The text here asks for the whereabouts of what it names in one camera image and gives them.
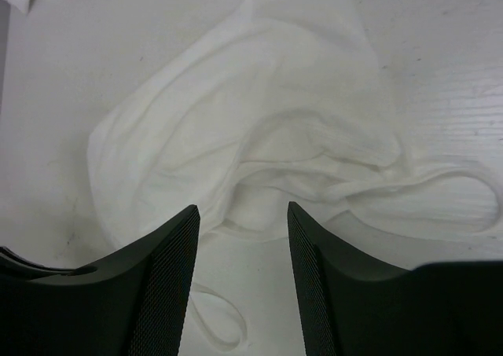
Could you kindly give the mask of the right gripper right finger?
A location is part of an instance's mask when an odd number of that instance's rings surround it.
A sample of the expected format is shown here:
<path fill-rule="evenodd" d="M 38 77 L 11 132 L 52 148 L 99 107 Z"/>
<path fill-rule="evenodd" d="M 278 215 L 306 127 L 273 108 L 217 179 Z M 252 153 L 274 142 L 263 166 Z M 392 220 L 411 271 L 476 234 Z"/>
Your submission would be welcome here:
<path fill-rule="evenodd" d="M 501 354 L 501 262 L 405 270 L 330 233 L 297 203 L 287 218 L 308 355 Z"/>

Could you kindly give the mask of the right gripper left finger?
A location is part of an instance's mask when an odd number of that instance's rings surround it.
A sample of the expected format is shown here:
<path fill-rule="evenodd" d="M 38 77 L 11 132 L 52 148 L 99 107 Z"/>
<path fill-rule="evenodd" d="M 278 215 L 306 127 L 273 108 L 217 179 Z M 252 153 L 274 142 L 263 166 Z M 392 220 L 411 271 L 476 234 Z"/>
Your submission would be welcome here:
<path fill-rule="evenodd" d="M 42 266 L 1 250 L 4 355 L 176 355 L 200 228 L 188 206 L 85 266 Z"/>

